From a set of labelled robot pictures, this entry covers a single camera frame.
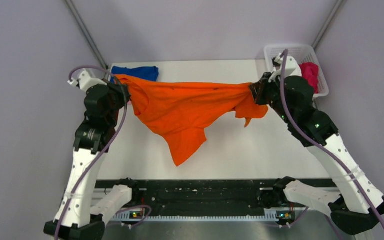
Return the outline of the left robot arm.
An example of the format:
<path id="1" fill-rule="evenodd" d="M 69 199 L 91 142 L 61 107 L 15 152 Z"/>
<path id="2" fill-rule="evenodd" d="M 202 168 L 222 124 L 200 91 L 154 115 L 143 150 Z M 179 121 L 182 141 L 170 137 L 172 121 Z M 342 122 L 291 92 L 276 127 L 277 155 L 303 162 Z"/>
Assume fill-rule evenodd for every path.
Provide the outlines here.
<path id="1" fill-rule="evenodd" d="M 60 208 L 43 232 L 55 240 L 100 240 L 112 216 L 124 204 L 134 207 L 140 193 L 116 186 L 92 206 L 98 174 L 127 116 L 130 93 L 125 84 L 96 84 L 86 89 L 84 119 L 75 132 L 73 163 Z"/>

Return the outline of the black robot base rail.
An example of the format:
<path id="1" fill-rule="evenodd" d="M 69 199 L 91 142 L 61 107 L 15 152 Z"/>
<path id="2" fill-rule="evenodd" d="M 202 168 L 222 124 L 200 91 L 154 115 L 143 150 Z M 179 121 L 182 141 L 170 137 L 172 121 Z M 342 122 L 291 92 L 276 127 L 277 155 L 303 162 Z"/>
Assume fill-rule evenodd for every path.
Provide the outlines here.
<path id="1" fill-rule="evenodd" d="M 117 184 L 132 187 L 132 199 L 116 211 L 113 222 L 267 222 L 296 223 L 309 212 L 298 203 L 278 200 L 276 179 L 98 180 L 93 203 Z"/>

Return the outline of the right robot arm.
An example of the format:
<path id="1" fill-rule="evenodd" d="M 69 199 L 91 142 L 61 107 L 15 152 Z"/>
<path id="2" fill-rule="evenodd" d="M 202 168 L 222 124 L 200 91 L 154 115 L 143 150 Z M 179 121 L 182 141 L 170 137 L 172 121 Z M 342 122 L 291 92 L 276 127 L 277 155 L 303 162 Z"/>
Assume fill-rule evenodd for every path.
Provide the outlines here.
<path id="1" fill-rule="evenodd" d="M 316 210 L 348 235 L 361 234 L 376 225 L 384 230 L 384 193 L 355 162 L 331 118 L 314 107 L 314 90 L 307 80 L 299 76 L 262 77 L 249 88 L 254 102 L 271 107 L 279 115 L 338 188 L 337 193 L 327 192 L 284 177 L 273 186 L 273 201 L 279 206 L 295 203 Z"/>

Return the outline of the orange t shirt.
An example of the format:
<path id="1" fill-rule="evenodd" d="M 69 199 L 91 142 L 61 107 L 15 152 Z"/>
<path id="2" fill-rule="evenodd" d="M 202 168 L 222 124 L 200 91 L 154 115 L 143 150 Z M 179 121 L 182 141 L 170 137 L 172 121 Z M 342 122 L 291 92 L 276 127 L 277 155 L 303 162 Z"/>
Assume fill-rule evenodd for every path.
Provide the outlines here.
<path id="1" fill-rule="evenodd" d="M 261 119 L 267 105 L 255 103 L 250 83 L 155 82 L 118 74 L 127 86 L 135 116 L 168 144 L 173 163 L 186 162 L 207 140 L 205 129 L 226 113 Z"/>

